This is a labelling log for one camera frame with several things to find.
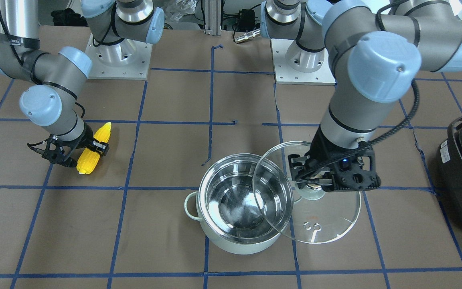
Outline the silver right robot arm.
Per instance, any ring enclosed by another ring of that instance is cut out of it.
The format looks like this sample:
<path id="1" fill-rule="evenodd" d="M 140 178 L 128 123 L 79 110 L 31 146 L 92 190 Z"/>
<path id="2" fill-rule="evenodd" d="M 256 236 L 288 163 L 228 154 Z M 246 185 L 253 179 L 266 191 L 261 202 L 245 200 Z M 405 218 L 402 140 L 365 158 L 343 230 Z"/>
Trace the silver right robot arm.
<path id="1" fill-rule="evenodd" d="M 151 0 L 83 0 L 81 8 L 105 62 L 110 48 L 125 47 L 127 41 L 156 44 L 164 30 L 165 13 Z M 36 0 L 0 0 L 0 74 L 32 83 L 20 96 L 20 110 L 49 137 L 43 149 L 39 143 L 28 148 L 50 163 L 75 167 L 81 160 L 72 158 L 74 150 L 97 156 L 109 150 L 75 111 L 92 60 L 70 46 L 56 55 L 41 51 L 37 13 Z"/>

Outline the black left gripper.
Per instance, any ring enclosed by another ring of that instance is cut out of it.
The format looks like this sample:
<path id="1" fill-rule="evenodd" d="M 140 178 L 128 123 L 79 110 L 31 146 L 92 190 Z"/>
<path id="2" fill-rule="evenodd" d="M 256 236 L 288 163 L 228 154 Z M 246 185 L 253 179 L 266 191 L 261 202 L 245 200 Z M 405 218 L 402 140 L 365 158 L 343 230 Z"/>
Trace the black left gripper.
<path id="1" fill-rule="evenodd" d="M 345 149 L 328 140 L 319 128 L 304 155 L 288 155 L 290 174 L 299 189 L 320 186 L 325 192 L 369 191 L 381 185 L 372 148 L 360 142 Z"/>

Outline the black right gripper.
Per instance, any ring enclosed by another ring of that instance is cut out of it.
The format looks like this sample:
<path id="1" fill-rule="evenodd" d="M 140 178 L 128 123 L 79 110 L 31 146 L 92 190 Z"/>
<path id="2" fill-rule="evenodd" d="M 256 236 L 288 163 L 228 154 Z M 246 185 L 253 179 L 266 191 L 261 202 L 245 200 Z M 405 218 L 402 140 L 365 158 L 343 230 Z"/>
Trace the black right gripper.
<path id="1" fill-rule="evenodd" d="M 109 150 L 109 144 L 95 139 L 93 130 L 86 123 L 84 123 L 82 134 L 75 140 L 63 141 L 51 134 L 44 141 L 29 144 L 29 148 L 40 154 L 43 159 L 70 168 L 77 166 L 77 160 L 73 159 L 71 154 L 76 149 L 86 147 L 100 156 L 106 156 Z"/>

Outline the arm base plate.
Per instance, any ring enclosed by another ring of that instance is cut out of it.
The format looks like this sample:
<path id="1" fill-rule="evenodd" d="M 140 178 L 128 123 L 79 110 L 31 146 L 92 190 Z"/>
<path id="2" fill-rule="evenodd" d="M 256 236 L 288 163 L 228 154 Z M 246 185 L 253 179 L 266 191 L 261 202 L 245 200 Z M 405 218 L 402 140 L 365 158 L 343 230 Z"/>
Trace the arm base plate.
<path id="1" fill-rule="evenodd" d="M 90 80 L 147 80 L 153 45 L 125 39 L 113 45 L 100 45 L 92 35 L 85 53 L 92 60 Z"/>
<path id="2" fill-rule="evenodd" d="M 271 39 L 271 49 L 277 84 L 336 84 L 325 49 L 316 53 L 307 52 L 295 40 L 288 39 Z"/>

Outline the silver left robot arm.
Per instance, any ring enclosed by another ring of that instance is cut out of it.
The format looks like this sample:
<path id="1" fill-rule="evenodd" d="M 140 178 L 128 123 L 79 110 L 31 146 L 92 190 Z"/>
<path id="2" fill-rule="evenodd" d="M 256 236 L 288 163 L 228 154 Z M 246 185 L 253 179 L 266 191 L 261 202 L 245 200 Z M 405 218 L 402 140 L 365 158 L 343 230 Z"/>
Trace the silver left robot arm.
<path id="1" fill-rule="evenodd" d="M 267 0 L 261 34 L 328 52 L 337 88 L 306 155 L 290 155 L 297 191 L 310 199 L 380 186 L 373 146 L 416 114 L 418 71 L 462 71 L 462 19 L 445 0 Z"/>

